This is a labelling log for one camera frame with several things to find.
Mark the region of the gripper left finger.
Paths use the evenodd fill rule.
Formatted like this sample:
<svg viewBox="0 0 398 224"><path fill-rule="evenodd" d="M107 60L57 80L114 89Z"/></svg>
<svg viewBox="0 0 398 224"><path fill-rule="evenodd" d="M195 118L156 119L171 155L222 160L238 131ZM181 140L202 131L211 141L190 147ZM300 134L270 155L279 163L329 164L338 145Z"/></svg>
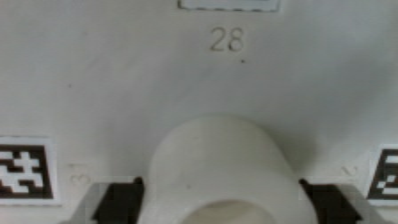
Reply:
<svg viewBox="0 0 398 224"><path fill-rule="evenodd" d="M89 187L73 215L59 224L137 224L146 184L142 177Z"/></svg>

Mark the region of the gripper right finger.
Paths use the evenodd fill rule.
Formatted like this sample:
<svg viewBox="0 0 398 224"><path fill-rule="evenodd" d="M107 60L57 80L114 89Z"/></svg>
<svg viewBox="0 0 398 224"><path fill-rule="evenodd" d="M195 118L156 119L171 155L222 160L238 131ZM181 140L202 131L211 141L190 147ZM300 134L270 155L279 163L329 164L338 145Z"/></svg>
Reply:
<svg viewBox="0 0 398 224"><path fill-rule="evenodd" d="M306 179L298 183L316 211L318 224L382 224L377 210L352 185L311 183Z"/></svg>

